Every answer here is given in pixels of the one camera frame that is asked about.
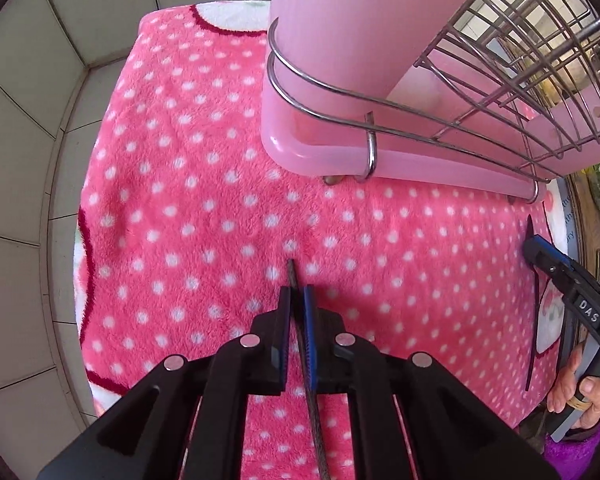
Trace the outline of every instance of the tiled floor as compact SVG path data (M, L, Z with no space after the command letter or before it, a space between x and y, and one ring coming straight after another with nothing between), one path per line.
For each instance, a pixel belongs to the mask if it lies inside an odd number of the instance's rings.
M84 421L95 420L74 311L74 241L80 190L100 123L124 60L90 72L64 138L56 166L48 226L49 287L64 369Z

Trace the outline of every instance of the dish rack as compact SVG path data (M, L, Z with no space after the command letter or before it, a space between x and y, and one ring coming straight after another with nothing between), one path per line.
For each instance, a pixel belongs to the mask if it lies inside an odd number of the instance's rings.
M353 164L360 169L351 173L362 180L378 174L456 184L504 192L528 202L538 199L544 184L553 178L600 162L600 17L587 0L466 0L413 63L415 70L407 75L419 76L411 96L401 100L392 98L395 92L374 96L305 72L280 47L279 22L272 13L262 137L274 160L291 171L345 174L337 171L343 167L337 164L335 172L325 172L327 159L334 158L337 148L330 145L329 128L345 128L342 138L356 138L357 151L347 153L357 157ZM368 111L360 116L318 109L289 90L292 78L362 103ZM418 92L413 89L432 85L440 89L436 103L417 102ZM322 136L285 151L290 137L272 136L266 127L266 114L274 115L272 105L267 105L271 89L285 106L328 124ZM454 105L441 106L440 99ZM402 123L396 114L403 117ZM294 120L296 127L302 120L285 117ZM280 129L283 123L275 125ZM363 130L363 140L351 128ZM396 142L403 145L396 149ZM326 162L314 165L312 155L300 153L304 147L324 155ZM404 173L398 159L392 159L394 153L424 157L419 160L421 174ZM426 173L425 164L432 160L450 166L435 170L438 175Z

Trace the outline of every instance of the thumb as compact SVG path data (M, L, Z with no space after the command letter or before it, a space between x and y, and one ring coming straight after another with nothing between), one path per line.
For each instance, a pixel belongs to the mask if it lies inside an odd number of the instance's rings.
M580 383L580 392L593 403L580 417L580 427L588 430L600 420L600 377L583 379Z

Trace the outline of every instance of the wire basket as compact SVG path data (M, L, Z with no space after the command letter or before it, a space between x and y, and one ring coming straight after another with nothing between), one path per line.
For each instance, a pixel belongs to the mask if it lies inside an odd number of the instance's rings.
M416 108L387 99L351 92L320 81L285 59L275 40L277 20L269 29L271 54L267 75L276 92L289 104L324 121L367 130L368 167L373 173L378 160L375 134L403 136L461 152L529 179L535 185L562 176L559 164L570 150L580 152L588 142L600 144L600 18L587 0L467 0L425 49L416 66L432 71L466 109L453 117L432 116ZM471 78L460 78L436 62L443 54L492 83L489 91L474 86ZM323 90L336 92L370 104L416 114L434 123L433 133L395 130L365 122L336 118L299 103L276 77L276 60L293 74ZM568 117L557 118L556 113ZM472 129L470 119L487 114L515 129L520 142L501 142ZM555 129L555 142L537 136L530 121L538 117ZM467 149L450 132L479 137L497 146L493 150ZM506 156L493 153L505 153Z

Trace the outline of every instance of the polka dot blanket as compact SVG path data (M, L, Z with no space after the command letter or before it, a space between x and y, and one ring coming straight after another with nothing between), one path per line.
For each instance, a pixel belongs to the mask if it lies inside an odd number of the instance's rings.
M275 308L293 257L320 306L382 352L426 351L507 424L547 393L521 244L542 204L397 180L334 187L278 167L260 142L267 4L145 16L82 190L75 295L100 410L165 356L200 358ZM250 398L242 477L317 471L297 345L281 397ZM353 478L346 399L320 399L331 474Z

